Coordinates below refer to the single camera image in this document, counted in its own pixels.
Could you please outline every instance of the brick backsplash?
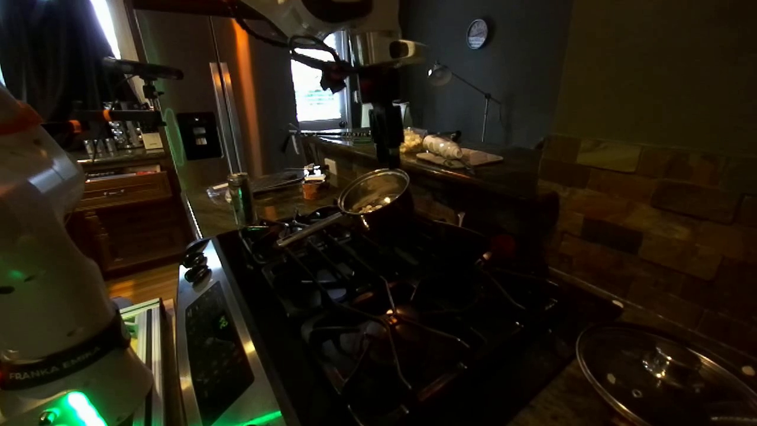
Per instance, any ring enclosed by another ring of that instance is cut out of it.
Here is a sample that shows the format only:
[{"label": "brick backsplash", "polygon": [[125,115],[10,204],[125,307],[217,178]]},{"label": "brick backsplash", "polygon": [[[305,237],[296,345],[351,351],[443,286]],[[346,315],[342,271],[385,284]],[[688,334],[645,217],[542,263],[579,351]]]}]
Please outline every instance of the brick backsplash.
[{"label": "brick backsplash", "polygon": [[553,267],[757,353],[757,159],[553,134],[539,184]]}]

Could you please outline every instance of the wall clock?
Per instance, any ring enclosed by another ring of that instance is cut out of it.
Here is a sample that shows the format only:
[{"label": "wall clock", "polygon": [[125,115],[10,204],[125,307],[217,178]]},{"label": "wall clock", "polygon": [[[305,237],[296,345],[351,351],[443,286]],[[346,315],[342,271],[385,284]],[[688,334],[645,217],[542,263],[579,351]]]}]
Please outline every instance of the wall clock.
[{"label": "wall clock", "polygon": [[481,49],[482,44],[488,44],[491,30],[490,30],[490,21],[488,18],[474,18],[469,23],[469,34],[465,34],[465,42],[470,49]]}]

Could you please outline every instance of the dark kitchen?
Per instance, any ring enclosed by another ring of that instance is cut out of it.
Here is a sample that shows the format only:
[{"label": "dark kitchen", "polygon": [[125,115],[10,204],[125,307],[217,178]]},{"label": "dark kitchen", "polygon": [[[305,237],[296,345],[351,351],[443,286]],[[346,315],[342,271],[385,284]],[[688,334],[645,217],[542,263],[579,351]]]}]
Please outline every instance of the dark kitchen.
[{"label": "dark kitchen", "polygon": [[757,424],[757,3],[0,3],[0,424]]}]

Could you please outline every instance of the wooden cabinet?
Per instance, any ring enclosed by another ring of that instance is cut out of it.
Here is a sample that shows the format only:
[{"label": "wooden cabinet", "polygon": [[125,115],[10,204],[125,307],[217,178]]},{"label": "wooden cabinet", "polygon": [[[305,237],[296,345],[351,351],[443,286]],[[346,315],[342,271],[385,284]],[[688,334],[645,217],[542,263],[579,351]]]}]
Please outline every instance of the wooden cabinet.
[{"label": "wooden cabinet", "polygon": [[68,234],[107,276],[180,260],[192,239],[172,167],[163,160],[86,165]]}]

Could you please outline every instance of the gas stove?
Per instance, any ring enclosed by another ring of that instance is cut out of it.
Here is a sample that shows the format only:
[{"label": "gas stove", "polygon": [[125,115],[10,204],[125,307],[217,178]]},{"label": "gas stove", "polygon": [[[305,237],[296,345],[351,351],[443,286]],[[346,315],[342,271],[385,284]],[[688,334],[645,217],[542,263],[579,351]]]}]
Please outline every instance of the gas stove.
[{"label": "gas stove", "polygon": [[186,250],[178,353],[192,384],[184,402],[204,424],[264,415],[282,424],[503,424],[572,359],[590,313],[604,313],[490,266],[482,234],[423,217],[371,234],[333,212]]}]

